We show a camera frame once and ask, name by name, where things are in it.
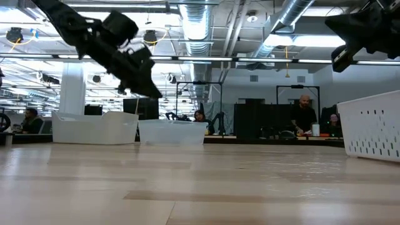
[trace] ceiling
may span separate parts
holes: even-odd
[[[57,31],[49,22],[43,22],[40,12],[13,7],[13,0],[0,3],[0,53],[19,53],[19,54],[75,54],[73,47],[68,46],[59,36]],[[124,5],[116,7],[99,7],[103,2],[121,3],[120,1],[95,1],[80,0],[68,1],[64,3],[75,6],[74,9],[88,18],[104,20],[111,9],[123,11],[125,15],[136,22],[140,28],[135,41],[143,39],[146,30],[155,30],[156,36],[160,40],[155,46],[149,48],[156,56],[183,56],[186,55],[186,45],[184,43],[184,34],[182,29],[182,19],[178,14],[164,13],[146,13],[132,12],[132,8],[124,7],[127,3],[140,4],[138,1],[123,1]],[[178,1],[171,1],[171,7],[175,7]],[[209,42],[211,45],[210,56],[220,56],[223,52],[225,38],[228,32],[228,25],[234,8],[233,0],[209,1],[209,3],[218,3],[212,6],[211,34]],[[239,33],[240,40],[234,46],[233,54],[248,54],[255,51],[263,40],[263,27],[268,15],[280,11],[283,1],[252,1],[248,11],[254,11],[257,17],[255,22],[244,20],[242,29]],[[332,32],[323,24],[324,17],[342,14],[348,9],[356,9],[360,5],[359,1],[338,1],[338,0],[317,0],[296,23],[295,35],[332,35]],[[22,28],[24,41],[22,45],[14,46],[5,35],[11,27]],[[32,38],[34,34],[32,29],[37,32],[38,38]],[[306,47],[306,46],[288,46],[285,48],[275,48],[272,54],[275,58],[303,58],[303,59],[330,59],[334,47]],[[356,59],[386,59],[383,54],[367,54],[365,51],[359,52]],[[96,62],[83,62],[84,71],[88,75],[86,102],[88,104],[103,105],[105,111],[121,110],[122,99],[133,97],[120,95],[114,90],[119,84],[119,80],[110,74]],[[38,79],[38,72],[52,76],[62,82],[63,62],[62,61],[30,61],[25,59],[2,60],[1,69],[6,75],[3,78],[3,86],[21,86],[23,88],[3,88],[0,105],[8,110],[20,112],[20,108],[26,106],[35,106],[43,114],[48,114],[51,110],[56,110],[59,103],[60,86],[41,82]],[[220,73],[220,64],[212,64],[212,79],[217,79]],[[285,64],[276,64],[270,69],[277,73],[286,69]],[[300,71],[301,74],[312,74],[321,69],[320,65],[290,65],[290,69]],[[226,85],[241,85],[245,80],[240,76],[243,69],[235,69],[232,65],[230,73],[226,79]],[[93,76],[100,76],[101,82],[94,82]],[[166,97],[160,101],[161,113],[172,111],[175,105],[172,103],[175,99],[176,85],[169,83],[168,76],[172,75],[178,81],[192,81],[190,64],[156,64],[152,69],[152,79],[157,87]],[[271,84],[271,79],[260,80],[257,85]],[[191,88],[185,87],[182,95],[179,97],[179,107],[182,113],[190,114],[196,109],[197,104],[193,101]]]

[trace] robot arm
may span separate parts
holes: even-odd
[[[31,0],[41,9],[56,28],[62,39],[74,46],[79,59],[89,55],[97,63],[121,80],[124,88],[150,98],[162,95],[151,80],[154,61],[144,46],[134,52],[132,49],[119,51],[124,43],[129,43],[138,33],[136,23],[127,16],[111,11],[101,22],[81,16],[68,5],[58,0]]]
[[[325,24],[346,42],[331,55],[333,70],[344,71],[362,48],[369,54],[386,53],[389,59],[400,56],[399,6],[400,0],[370,0],[359,12],[327,17]]]

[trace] black metal frame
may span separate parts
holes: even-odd
[[[291,89],[304,89],[304,88],[315,88],[317,89],[318,98],[318,122],[321,119],[321,98],[319,93],[319,86],[303,86],[303,85],[277,85],[276,86],[276,108],[279,110],[279,88],[291,88]]]
[[[206,82],[206,81],[194,81],[194,82],[188,82],[188,81],[178,81],[176,83],[176,102],[175,102],[175,114],[178,115],[178,92],[179,92],[179,85],[180,84],[193,84],[193,85],[209,85],[209,84],[218,84],[220,87],[220,95],[219,95],[219,112],[221,113],[223,111],[223,83],[222,82]]]

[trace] white laundry basket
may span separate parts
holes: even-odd
[[[52,139],[71,144],[132,144],[139,116],[106,112],[103,116],[82,116],[52,112]]]
[[[400,162],[400,91],[339,103],[349,156]]]
[[[150,119],[139,121],[141,144],[201,145],[207,128],[206,122],[170,121]]]

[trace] column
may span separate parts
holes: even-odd
[[[65,62],[62,70],[60,113],[84,114],[86,75],[83,63]]]

